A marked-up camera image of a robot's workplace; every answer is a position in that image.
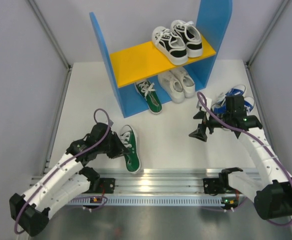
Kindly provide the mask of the green sneaker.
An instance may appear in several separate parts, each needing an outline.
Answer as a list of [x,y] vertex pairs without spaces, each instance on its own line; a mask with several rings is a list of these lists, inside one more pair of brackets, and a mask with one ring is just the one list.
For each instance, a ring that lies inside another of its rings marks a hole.
[[162,105],[156,94],[154,83],[147,79],[143,79],[136,82],[134,85],[136,91],[141,95],[141,97],[148,105],[149,111],[155,115],[158,115],[162,111]]
[[141,169],[141,160],[138,155],[138,135],[131,125],[124,125],[120,130],[119,138],[123,145],[128,149],[128,153],[124,154],[126,168],[136,174]]

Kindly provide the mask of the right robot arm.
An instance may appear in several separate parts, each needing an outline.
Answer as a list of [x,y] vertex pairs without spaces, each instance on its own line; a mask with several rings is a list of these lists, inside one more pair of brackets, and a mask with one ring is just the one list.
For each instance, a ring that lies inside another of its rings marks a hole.
[[254,180],[239,167],[226,168],[219,173],[217,184],[207,186],[205,193],[238,191],[253,202],[259,217],[269,222],[292,217],[292,176],[273,151],[260,120],[248,114],[244,97],[227,96],[226,111],[218,114],[212,112],[209,99],[201,92],[197,97],[199,112],[194,119],[200,123],[189,136],[206,142],[215,129],[230,130],[249,153],[261,178]]

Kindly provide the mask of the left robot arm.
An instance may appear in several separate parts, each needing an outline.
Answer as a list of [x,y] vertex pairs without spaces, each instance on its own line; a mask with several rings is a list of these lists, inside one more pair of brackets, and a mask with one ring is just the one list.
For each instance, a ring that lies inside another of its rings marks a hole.
[[70,144],[44,177],[24,193],[15,193],[9,199],[15,233],[34,237],[69,201],[86,192],[102,192],[104,185],[100,175],[88,167],[88,163],[98,155],[114,159],[128,153],[128,148],[109,125],[97,123],[90,133]]

